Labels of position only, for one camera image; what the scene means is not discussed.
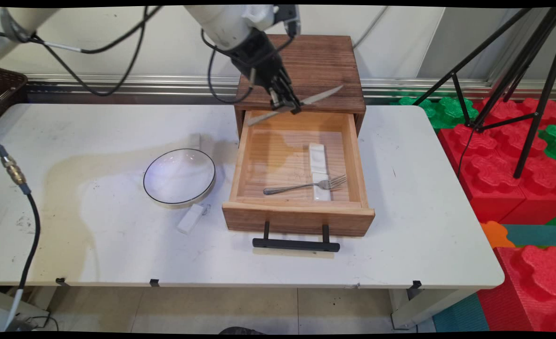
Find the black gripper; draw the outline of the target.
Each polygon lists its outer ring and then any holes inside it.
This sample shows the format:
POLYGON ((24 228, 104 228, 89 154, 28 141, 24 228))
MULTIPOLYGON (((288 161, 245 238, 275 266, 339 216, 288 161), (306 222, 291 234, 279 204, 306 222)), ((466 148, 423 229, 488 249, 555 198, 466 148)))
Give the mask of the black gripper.
POLYGON ((245 41, 230 50, 231 62, 242 75, 250 79, 252 70, 255 70, 253 83, 269 92, 272 112, 286 112, 287 107, 291 114, 301 112, 300 100, 296 97, 279 54, 293 40, 293 36, 289 36, 287 41, 277 48, 265 32, 252 30, 245 41))

